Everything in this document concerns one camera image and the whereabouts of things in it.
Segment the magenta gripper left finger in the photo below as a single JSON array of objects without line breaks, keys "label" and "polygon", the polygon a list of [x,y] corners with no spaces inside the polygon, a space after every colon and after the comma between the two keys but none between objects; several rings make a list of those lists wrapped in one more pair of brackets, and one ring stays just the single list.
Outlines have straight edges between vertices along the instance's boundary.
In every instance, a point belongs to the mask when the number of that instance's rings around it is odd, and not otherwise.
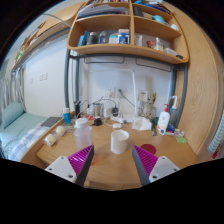
[{"label": "magenta gripper left finger", "polygon": [[60,156],[46,171],[75,183],[78,186],[83,186],[94,156],[94,146],[90,145],[69,157]]}]

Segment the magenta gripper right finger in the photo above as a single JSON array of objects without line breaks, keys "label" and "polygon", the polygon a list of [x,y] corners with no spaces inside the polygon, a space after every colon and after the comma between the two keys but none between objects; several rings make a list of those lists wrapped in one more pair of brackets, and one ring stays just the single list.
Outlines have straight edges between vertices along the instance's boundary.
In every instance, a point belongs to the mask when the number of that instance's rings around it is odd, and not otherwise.
[{"label": "magenta gripper right finger", "polygon": [[179,171],[179,168],[166,156],[157,157],[138,146],[132,147],[132,156],[142,186]]}]

